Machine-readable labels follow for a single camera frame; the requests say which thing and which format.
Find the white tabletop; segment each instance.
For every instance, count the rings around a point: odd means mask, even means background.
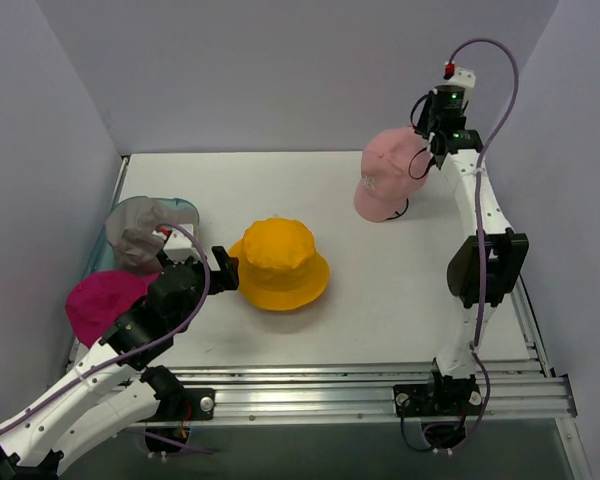
[[[305,223],[331,268],[325,294],[293,313],[257,310],[237,292],[209,297],[160,363],[431,361],[450,325],[462,321],[446,285],[447,264],[464,241],[450,189],[433,172],[403,218],[374,224],[353,208],[359,178],[360,152],[133,155],[121,199],[191,201],[208,252],[213,245],[228,250],[255,220],[277,215]],[[510,298],[491,318],[481,356],[529,358]]]

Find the yellow hat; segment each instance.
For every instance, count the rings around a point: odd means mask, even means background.
[[[293,310],[318,298],[329,283],[329,265],[313,235],[297,220],[255,222],[229,250],[238,257],[239,290],[264,310]]]

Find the teal basket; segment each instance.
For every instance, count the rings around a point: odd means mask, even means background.
[[[130,197],[123,200],[120,203],[117,203],[113,207],[112,211],[115,210],[118,206],[122,205],[124,202],[131,200],[131,198],[138,197]],[[167,207],[173,210],[192,209],[197,211],[196,207],[194,207],[191,202],[188,202],[181,198],[154,198],[154,200],[158,200],[159,202],[165,204]],[[89,255],[89,260],[84,270],[83,278],[91,275],[92,273],[102,272],[105,270],[114,270],[114,262],[113,250],[107,242],[105,228],[102,227],[102,230],[100,230],[100,235],[98,235],[98,239],[96,240],[96,244],[93,247],[93,250],[91,251],[91,255]]]

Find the pink cap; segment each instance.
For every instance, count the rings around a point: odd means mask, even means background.
[[[136,277],[121,270],[89,275],[67,297],[65,310],[81,343],[91,348],[116,319],[147,294],[158,274]]]
[[[382,222],[404,210],[409,195],[427,181],[430,155],[423,152],[413,158],[421,149],[421,138],[412,127],[385,130],[371,140],[362,152],[362,180],[354,198],[363,218]]]

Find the gray hat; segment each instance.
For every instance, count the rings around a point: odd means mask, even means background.
[[[115,268],[136,275],[159,272],[162,267],[156,254],[164,246],[164,241],[153,232],[163,222],[191,224],[195,234],[200,225],[200,215],[195,207],[172,210],[149,197],[129,198],[118,204],[105,222]]]

